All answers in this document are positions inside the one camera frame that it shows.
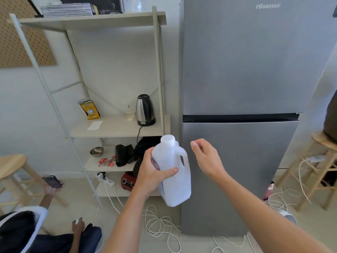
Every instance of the metal bowl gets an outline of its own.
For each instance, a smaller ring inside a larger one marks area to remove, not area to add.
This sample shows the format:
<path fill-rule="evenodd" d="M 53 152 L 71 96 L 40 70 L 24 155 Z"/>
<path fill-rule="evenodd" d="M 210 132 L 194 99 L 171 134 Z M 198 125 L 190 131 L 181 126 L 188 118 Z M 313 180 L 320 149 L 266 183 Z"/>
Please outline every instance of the metal bowl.
<path fill-rule="evenodd" d="M 93 157 L 101 157 L 103 154 L 104 148 L 102 146 L 95 147 L 90 150 L 90 154 Z"/>

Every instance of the white plastic jug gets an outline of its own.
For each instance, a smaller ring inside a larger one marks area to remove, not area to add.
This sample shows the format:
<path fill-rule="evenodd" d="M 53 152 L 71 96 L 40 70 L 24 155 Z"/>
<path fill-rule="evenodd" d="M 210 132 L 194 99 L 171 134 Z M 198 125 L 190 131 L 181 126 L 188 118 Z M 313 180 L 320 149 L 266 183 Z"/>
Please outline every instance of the white plastic jug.
<path fill-rule="evenodd" d="M 191 171 L 186 151 L 172 135 L 162 136 L 152 151 L 152 164 L 157 170 L 177 167 L 179 171 L 159 186 L 159 192 L 169 207 L 175 207 L 191 196 Z"/>

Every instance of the freezer door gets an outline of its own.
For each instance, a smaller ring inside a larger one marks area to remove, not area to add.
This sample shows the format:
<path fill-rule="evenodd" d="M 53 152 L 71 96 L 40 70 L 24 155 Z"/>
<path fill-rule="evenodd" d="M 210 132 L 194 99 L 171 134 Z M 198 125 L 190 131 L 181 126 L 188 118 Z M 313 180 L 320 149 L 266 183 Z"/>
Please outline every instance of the freezer door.
<path fill-rule="evenodd" d="M 336 4 L 184 0 L 183 114 L 303 112 L 337 39 Z"/>
<path fill-rule="evenodd" d="M 228 174 L 263 199 L 298 123 L 183 123 L 182 146 L 191 168 L 192 194 L 182 203 L 182 233 L 235 236 L 248 231 L 227 197 L 198 167 L 192 140 L 209 141 Z"/>

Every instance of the hand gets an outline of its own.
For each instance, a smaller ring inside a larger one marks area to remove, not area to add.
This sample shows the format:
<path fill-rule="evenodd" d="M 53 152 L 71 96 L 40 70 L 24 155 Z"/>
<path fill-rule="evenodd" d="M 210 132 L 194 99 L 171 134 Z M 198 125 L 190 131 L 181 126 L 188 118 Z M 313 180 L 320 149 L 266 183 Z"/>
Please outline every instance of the hand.
<path fill-rule="evenodd" d="M 85 224 L 84 224 L 84 221 L 82 221 L 82 218 L 80 218 L 77 225 L 75 225 L 75 221 L 73 221 L 72 231 L 74 232 L 74 236 L 81 236 L 84 228 L 85 228 Z"/>
<path fill-rule="evenodd" d="M 217 150 L 206 140 L 191 141 L 191 147 L 196 155 L 200 169 L 210 179 L 215 181 L 220 174 L 228 175 L 225 171 Z"/>
<path fill-rule="evenodd" d="M 151 162 L 151 153 L 153 149 L 154 147 L 145 151 L 136 184 L 132 190 L 137 192 L 141 191 L 147 197 L 149 197 L 149 193 L 155 190 L 164 179 L 168 179 L 178 172 L 178 168 L 176 167 L 164 171 L 156 170 Z"/>
<path fill-rule="evenodd" d="M 59 191 L 61 191 L 61 188 L 53 188 L 47 182 L 44 182 L 44 194 L 55 195 Z"/>

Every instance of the black phone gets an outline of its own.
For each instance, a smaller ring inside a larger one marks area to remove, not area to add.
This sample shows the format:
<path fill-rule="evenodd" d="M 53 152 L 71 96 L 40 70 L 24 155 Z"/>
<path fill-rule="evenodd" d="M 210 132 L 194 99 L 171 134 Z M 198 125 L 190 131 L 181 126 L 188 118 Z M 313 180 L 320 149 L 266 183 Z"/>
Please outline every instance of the black phone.
<path fill-rule="evenodd" d="M 46 176 L 42 177 L 42 179 L 46 181 L 46 183 L 50 185 L 52 188 L 62 187 L 62 183 L 55 176 Z"/>

